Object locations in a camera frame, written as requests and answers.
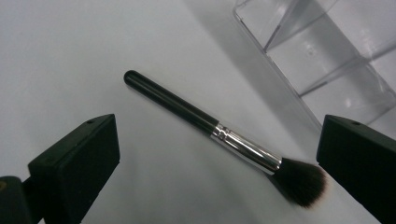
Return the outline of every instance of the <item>acrylic compartment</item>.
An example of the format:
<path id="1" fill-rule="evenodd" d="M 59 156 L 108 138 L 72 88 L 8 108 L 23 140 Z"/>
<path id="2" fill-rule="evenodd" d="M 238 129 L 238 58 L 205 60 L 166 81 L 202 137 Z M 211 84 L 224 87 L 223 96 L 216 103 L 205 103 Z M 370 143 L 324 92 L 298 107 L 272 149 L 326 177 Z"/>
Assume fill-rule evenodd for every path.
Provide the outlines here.
<path id="1" fill-rule="evenodd" d="M 234 15 L 320 126 L 326 114 L 396 138 L 396 1 L 245 0 Z"/>

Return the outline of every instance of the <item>silver ferrule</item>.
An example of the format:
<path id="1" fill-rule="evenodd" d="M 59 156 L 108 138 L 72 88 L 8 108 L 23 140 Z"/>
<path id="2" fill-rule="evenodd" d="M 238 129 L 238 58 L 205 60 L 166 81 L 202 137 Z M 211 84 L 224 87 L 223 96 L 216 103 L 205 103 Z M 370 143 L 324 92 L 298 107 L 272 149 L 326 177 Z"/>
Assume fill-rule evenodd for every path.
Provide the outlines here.
<path id="1" fill-rule="evenodd" d="M 282 163 L 282 158 L 280 156 L 247 140 L 240 134 L 222 126 L 220 123 L 216 126 L 210 137 L 230 149 L 233 153 L 239 155 L 241 158 L 263 170 L 268 175 L 273 175 Z"/>

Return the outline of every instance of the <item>makeup brush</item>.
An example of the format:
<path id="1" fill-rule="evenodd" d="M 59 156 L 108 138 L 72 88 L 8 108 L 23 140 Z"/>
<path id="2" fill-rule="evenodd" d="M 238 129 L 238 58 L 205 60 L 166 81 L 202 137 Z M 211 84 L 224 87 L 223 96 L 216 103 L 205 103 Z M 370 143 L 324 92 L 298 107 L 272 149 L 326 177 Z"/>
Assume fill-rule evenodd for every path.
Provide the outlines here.
<path id="1" fill-rule="evenodd" d="M 326 173 L 318 166 L 282 158 L 247 140 L 162 86 L 137 73 L 124 75 L 125 83 L 183 118 L 241 158 L 271 175 L 293 203 L 309 208 L 326 189 Z"/>

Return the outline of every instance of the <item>black bristles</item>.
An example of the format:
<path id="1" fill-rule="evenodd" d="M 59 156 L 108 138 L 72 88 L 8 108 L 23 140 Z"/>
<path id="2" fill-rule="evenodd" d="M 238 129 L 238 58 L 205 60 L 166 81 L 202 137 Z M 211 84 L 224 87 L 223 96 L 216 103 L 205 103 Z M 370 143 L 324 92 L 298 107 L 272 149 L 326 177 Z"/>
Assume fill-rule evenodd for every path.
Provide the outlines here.
<path id="1" fill-rule="evenodd" d="M 273 178 L 289 200 L 305 208 L 321 198 L 327 185 L 326 174 L 320 167 L 285 158 Z"/>

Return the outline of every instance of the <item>white surface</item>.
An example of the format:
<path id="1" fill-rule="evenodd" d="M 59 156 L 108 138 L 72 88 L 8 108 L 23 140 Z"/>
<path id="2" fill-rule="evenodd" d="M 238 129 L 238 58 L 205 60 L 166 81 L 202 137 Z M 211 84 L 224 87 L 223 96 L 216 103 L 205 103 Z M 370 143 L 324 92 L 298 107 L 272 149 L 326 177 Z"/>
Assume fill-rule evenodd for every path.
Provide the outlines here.
<path id="1" fill-rule="evenodd" d="M 233 20 L 234 0 L 1 1 L 0 175 L 116 114 L 121 161 L 83 223 L 376 223 L 336 183 L 314 210 L 127 88 L 130 69 L 290 158 L 318 130 Z"/>

